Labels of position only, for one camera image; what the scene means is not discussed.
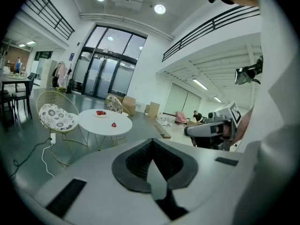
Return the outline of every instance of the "ceiling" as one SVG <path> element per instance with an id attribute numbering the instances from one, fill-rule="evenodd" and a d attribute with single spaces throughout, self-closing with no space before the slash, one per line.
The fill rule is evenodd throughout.
<path id="1" fill-rule="evenodd" d="M 179 79 L 185 84 L 195 88 L 202 94 L 214 100 L 214 96 L 218 97 L 222 102 L 227 103 L 235 101 L 238 106 L 243 108 L 251 108 L 255 102 L 259 84 L 245 83 L 243 85 L 235 85 L 235 69 L 253 65 L 251 59 L 256 61 L 262 55 L 260 48 L 260 34 L 247 36 L 247 39 L 240 39 L 244 42 L 223 44 L 222 49 L 211 49 L 211 52 L 193 54 L 187 57 L 181 66 L 176 68 L 166 68 L 168 73 L 175 79 Z M 204 90 L 197 85 L 192 79 L 196 78 L 208 90 Z M 255 77 L 259 81 L 262 75 Z"/>
<path id="2" fill-rule="evenodd" d="M 31 47 L 42 47 L 42 46 L 51 46 L 56 45 L 53 41 L 46 38 L 41 33 L 35 31 L 30 26 L 21 22 L 17 18 L 14 18 L 7 28 L 7 33 L 4 36 L 4 40 L 12 40 L 15 45 L 25 44 L 23 47 L 25 49 L 30 49 Z M 27 45 L 27 42 L 35 41 L 34 44 Z"/>
<path id="3" fill-rule="evenodd" d="M 74 0 L 80 13 L 111 14 L 137 20 L 171 34 L 194 11 L 207 0 L 143 0 L 140 10 L 118 7 L 112 0 Z M 163 15 L 155 13 L 154 6 L 162 4 L 166 8 Z"/>

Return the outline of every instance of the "man sitting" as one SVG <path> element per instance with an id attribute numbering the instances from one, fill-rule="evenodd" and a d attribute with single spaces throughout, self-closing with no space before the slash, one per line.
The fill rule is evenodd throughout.
<path id="1" fill-rule="evenodd" d="M 194 111 L 193 117 L 196 118 L 197 122 L 202 122 L 203 120 L 202 114 L 198 113 L 196 110 Z"/>

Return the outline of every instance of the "white plate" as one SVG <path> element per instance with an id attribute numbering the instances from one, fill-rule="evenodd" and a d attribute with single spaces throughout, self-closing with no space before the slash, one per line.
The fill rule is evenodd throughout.
<path id="1" fill-rule="evenodd" d="M 106 115 L 97 115 L 97 113 L 94 113 L 94 116 L 98 118 L 106 118 L 108 116 L 108 112 L 106 112 Z"/>

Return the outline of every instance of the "white cable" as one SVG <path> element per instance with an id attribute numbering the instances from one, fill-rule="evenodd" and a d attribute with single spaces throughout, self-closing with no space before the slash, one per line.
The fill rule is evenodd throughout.
<path id="1" fill-rule="evenodd" d="M 47 163 L 43 160 L 43 156 L 44 156 L 44 151 L 46 150 L 46 149 L 48 149 L 48 148 L 50 148 L 50 147 L 52 147 L 54 145 L 54 143 L 53 144 L 51 144 L 51 146 L 49 146 L 49 147 L 46 147 L 46 148 L 44 148 L 43 149 L 43 154 L 42 154 L 42 161 L 46 164 L 46 171 L 47 171 L 47 173 L 49 173 L 48 172 L 48 166 L 47 166 Z"/>

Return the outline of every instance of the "glass door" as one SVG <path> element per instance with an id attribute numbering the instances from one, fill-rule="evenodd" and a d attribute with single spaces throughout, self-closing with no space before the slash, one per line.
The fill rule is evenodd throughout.
<path id="1" fill-rule="evenodd" d="M 106 99 L 119 59 L 96 53 L 91 62 L 84 94 Z"/>

